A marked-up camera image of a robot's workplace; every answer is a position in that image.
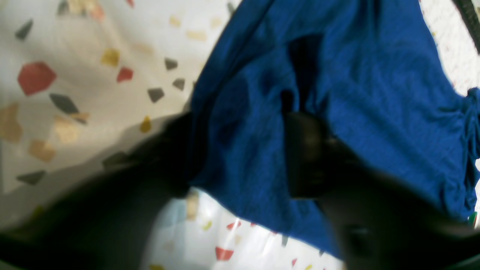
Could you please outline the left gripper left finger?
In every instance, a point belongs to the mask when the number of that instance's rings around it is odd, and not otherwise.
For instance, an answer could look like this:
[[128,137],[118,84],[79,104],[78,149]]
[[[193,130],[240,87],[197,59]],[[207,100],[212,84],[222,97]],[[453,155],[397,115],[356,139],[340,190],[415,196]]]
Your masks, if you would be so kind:
[[23,270],[138,270],[159,212],[185,198],[191,113],[120,164],[1,232],[1,261]]

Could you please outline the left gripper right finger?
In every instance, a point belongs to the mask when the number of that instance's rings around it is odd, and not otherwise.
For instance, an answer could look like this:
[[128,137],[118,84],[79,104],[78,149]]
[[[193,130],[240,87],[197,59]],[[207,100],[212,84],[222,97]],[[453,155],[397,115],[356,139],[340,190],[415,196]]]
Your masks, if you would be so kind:
[[350,270],[478,270],[479,231],[367,167],[319,119],[285,118],[290,196],[314,199]]

